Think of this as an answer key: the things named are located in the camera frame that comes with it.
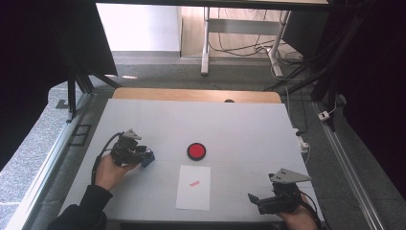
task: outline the white wall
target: white wall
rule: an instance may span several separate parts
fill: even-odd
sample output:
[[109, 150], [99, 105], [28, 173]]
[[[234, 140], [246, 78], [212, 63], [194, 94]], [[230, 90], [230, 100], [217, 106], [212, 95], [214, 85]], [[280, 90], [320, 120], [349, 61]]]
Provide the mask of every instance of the white wall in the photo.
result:
[[111, 51], [180, 51], [181, 8], [97, 4]]

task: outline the floor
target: floor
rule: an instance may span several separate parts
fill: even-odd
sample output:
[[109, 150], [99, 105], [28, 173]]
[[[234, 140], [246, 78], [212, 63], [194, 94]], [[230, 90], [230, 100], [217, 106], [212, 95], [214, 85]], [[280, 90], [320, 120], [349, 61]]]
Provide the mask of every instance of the floor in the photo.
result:
[[[269, 60], [266, 59], [224, 59], [222, 56], [211, 60], [208, 77], [200, 76], [198, 52], [190, 52], [189, 57], [156, 56], [154, 54], [123, 54], [113, 52], [119, 77], [114, 80], [129, 87], [193, 88], [216, 90], [252, 90], [262, 91], [278, 82], [270, 74]], [[283, 66], [285, 74], [293, 71], [294, 66]], [[283, 92], [287, 85], [296, 84], [308, 77], [303, 72], [295, 80], [284, 82], [274, 90]], [[100, 80], [92, 78], [95, 92], [91, 95], [86, 113], [80, 125], [89, 126], [87, 139], [83, 145], [70, 145], [62, 154], [51, 179], [47, 183], [34, 206], [34, 211], [25, 229], [44, 229], [57, 216], [70, 184], [76, 176], [81, 159], [96, 130], [104, 106], [113, 94], [113, 89]], [[312, 85], [303, 88], [289, 97], [282, 97], [286, 109], [290, 112], [292, 126], [303, 130], [303, 138], [310, 145], [310, 154], [304, 154], [307, 168], [313, 177], [313, 186], [322, 212], [331, 229], [371, 229], [365, 221], [360, 205], [353, 195], [331, 144], [323, 130], [323, 124], [317, 118], [314, 103], [309, 99]], [[60, 133], [67, 118], [66, 84], [54, 87], [49, 94], [49, 104], [43, 116], [21, 145], [12, 161], [0, 172], [0, 229], [5, 229], [13, 213], [29, 189], [53, 141]], [[339, 101], [336, 108], [336, 134], [346, 150], [352, 165], [370, 196], [385, 229], [404, 229], [406, 225], [406, 203], [397, 192], [379, 164], [374, 160], [362, 141], [352, 131], [342, 115], [345, 103]], [[71, 137], [70, 143], [76, 143]], [[116, 222], [109, 222], [108, 229], [120, 229]]]

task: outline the white paper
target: white paper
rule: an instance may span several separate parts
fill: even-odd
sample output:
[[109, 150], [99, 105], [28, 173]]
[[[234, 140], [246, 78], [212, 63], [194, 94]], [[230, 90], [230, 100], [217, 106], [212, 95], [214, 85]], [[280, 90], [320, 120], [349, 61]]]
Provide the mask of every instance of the white paper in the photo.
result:
[[210, 170], [210, 167], [180, 167], [176, 208], [210, 210]]

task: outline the red circle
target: red circle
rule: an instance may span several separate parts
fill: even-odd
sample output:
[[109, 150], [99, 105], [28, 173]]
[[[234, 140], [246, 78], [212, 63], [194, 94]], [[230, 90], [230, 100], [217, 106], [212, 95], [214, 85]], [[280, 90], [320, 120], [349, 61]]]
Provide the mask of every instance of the red circle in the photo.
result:
[[201, 160], [206, 155], [206, 148], [200, 143], [193, 143], [188, 147], [188, 156], [192, 160]]

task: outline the pink mark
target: pink mark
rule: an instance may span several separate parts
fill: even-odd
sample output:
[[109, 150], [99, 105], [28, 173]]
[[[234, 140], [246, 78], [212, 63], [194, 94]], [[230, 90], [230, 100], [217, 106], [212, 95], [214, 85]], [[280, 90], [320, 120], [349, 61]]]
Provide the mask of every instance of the pink mark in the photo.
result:
[[194, 187], [194, 186], [196, 186], [198, 184], [200, 184], [200, 181], [196, 180], [192, 184], [190, 184], [189, 186]]

